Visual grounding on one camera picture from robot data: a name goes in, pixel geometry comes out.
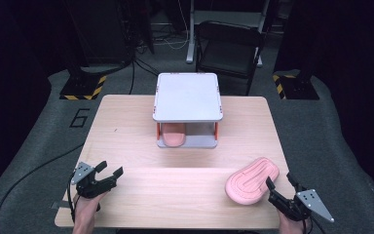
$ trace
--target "pink shoe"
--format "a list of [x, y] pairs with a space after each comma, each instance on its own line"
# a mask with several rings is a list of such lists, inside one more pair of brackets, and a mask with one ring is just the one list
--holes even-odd
[[269, 159], [261, 157], [247, 167], [232, 174], [226, 182], [226, 193], [242, 205], [257, 203], [269, 190], [266, 179], [272, 181], [279, 175], [279, 168]]
[[168, 147], [177, 147], [186, 140], [186, 126], [183, 123], [162, 124], [163, 142]]

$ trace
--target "wooden tabletop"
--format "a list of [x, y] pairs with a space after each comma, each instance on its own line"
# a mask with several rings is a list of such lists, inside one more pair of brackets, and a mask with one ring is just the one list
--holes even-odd
[[[286, 198], [294, 196], [268, 103], [263, 97], [221, 97], [221, 103], [224, 116], [214, 149], [160, 148], [152, 117], [154, 96], [105, 96], [78, 162], [95, 167], [105, 160], [108, 167], [97, 180], [120, 167], [124, 174], [101, 201], [95, 226], [278, 228], [278, 214], [267, 193], [258, 203], [244, 206], [224, 190], [231, 174], [266, 157], [280, 169], [277, 191]], [[74, 186], [71, 193], [76, 193]], [[70, 210], [60, 208], [55, 222], [73, 226]]]

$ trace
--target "chair seat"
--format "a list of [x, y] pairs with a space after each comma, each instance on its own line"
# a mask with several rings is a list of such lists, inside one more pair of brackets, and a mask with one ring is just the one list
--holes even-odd
[[200, 60], [201, 70], [219, 70], [247, 78], [252, 70], [255, 48], [220, 41], [209, 41]]

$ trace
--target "pink slipper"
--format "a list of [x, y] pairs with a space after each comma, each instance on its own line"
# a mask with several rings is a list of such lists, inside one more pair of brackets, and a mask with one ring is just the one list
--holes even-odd
[[269, 159], [261, 157], [247, 167], [232, 174], [226, 182], [226, 193], [242, 205], [257, 203], [269, 190], [266, 179], [272, 181], [279, 175], [279, 168]]
[[186, 126], [183, 123], [162, 124], [163, 142], [168, 147], [177, 147], [186, 140]]

